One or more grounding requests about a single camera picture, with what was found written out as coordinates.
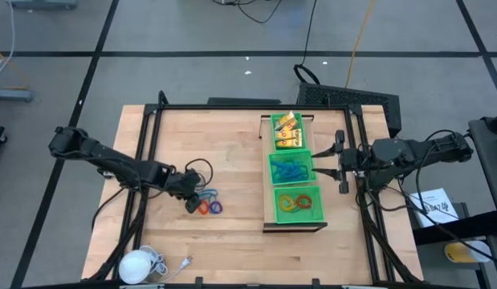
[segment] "blue object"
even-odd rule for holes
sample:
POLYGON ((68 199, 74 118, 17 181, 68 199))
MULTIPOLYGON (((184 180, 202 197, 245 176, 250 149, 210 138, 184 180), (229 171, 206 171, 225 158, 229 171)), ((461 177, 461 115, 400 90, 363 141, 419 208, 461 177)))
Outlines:
POLYGON ((220 214, 223 211, 222 204, 217 201, 218 191, 216 189, 204 189, 197 192, 200 200, 207 200, 209 203, 209 212, 211 214, 220 214))
POLYGON ((309 178, 307 166, 298 161, 272 161, 271 165, 276 167, 273 171, 273 179, 277 182, 304 181, 309 178))
POLYGON ((219 201, 213 201, 209 205, 209 212, 211 214, 220 214, 223 211, 223 206, 219 201))

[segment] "red ring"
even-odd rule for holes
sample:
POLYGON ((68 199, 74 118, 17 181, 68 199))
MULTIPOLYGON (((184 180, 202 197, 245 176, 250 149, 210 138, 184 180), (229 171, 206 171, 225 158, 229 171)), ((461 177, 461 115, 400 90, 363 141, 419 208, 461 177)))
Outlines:
POLYGON ((312 206, 312 200, 309 196, 306 195, 299 195, 296 198, 296 205, 302 209, 309 209, 312 206), (306 200, 307 204, 302 204, 302 200, 306 200))
POLYGON ((198 212, 200 212, 200 214, 209 213, 209 203, 207 202, 207 200, 202 201, 202 203, 198 207, 198 212))

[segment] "wooden tabletop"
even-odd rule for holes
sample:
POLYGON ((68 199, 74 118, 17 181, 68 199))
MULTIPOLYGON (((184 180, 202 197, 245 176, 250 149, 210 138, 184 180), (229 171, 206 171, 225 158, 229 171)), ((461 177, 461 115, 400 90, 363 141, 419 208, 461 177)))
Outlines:
MULTIPOLYGON (((124 106, 114 149, 134 156, 143 106, 124 106)), ((263 145, 259 139, 261 115, 282 111, 261 110, 164 110, 155 160, 184 165, 205 158, 214 167, 210 188, 223 204, 219 215, 188 214, 184 202, 163 193, 149 201, 142 244, 164 254, 169 273, 193 255, 192 264, 171 283, 370 284, 368 256, 355 203, 354 181, 349 194, 339 194, 338 183, 318 175, 328 226, 316 233, 263 234, 263 145)), ((329 148, 337 129, 346 129, 343 112, 304 111, 314 115, 312 153, 329 148)), ((369 143, 389 137, 381 106, 363 106, 369 143)), ((148 154, 149 136, 145 142, 148 154)), ((321 168, 337 167, 337 158, 320 158, 321 168)), ((206 172, 205 166, 194 165, 206 172)), ((101 201, 118 189, 105 181, 101 201)), ((96 220, 84 265, 83 278, 96 272, 118 242, 126 194, 107 206, 96 220)), ((382 205, 404 204, 398 193, 381 193, 382 205)), ((406 210, 384 212, 389 244, 418 278, 422 271, 406 210)), ((381 251, 375 242, 380 277, 385 279, 381 251)))

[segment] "green tray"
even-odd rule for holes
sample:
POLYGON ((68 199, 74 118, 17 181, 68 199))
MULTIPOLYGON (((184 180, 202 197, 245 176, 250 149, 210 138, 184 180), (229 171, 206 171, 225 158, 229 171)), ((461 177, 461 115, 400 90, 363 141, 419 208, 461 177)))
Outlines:
POLYGON ((319 186, 277 188, 274 190, 273 195, 275 197, 275 220, 277 224, 324 221, 323 204, 321 203, 321 192, 319 186), (301 194, 307 195, 311 198, 312 206, 310 209, 299 209, 295 212, 286 212, 280 209, 280 196, 287 195, 295 200, 301 194))
POLYGON ((316 173, 312 171, 314 169, 314 164, 312 163, 311 151, 307 149, 293 149, 288 150, 285 153, 271 153, 267 156, 268 165, 270 166, 270 178, 271 184, 273 185, 291 185, 291 184, 302 184, 308 183, 316 180, 316 173), (274 171, 277 170, 277 166, 273 165, 272 161, 278 162, 289 162, 298 161, 301 165, 305 165, 308 170, 308 178, 303 181, 279 181, 274 179, 274 171))
POLYGON ((302 147, 301 148, 277 148, 277 143, 275 139, 275 124, 280 118, 286 115, 286 113, 282 114, 274 114, 271 115, 271 138, 273 139, 273 148, 276 152, 289 151, 289 150, 297 150, 297 149, 306 149, 307 141, 305 140, 305 127, 303 126, 302 114, 299 112, 293 112, 296 118, 296 126, 293 129, 301 128, 302 129, 302 147))

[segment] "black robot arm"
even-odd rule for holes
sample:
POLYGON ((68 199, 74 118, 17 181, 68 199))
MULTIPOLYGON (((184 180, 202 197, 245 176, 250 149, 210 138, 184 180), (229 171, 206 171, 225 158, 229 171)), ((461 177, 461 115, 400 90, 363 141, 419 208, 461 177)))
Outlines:
POLYGON ((125 188, 141 191, 140 186, 147 187, 184 199, 185 208, 190 213, 200 206, 195 190, 202 179, 194 169, 179 173, 173 165, 135 160, 88 137, 80 128, 58 127, 48 148, 58 159, 88 161, 113 173, 125 188))
POLYGON ((415 169, 438 162, 468 161, 473 149, 464 136, 452 133, 433 140, 375 140, 372 145, 358 149, 343 148, 344 132, 336 132, 336 143, 328 150, 313 157, 339 155, 338 169, 313 169, 340 181, 340 192, 348 193, 347 172, 367 177, 369 189, 380 191, 394 178, 406 176, 415 169))

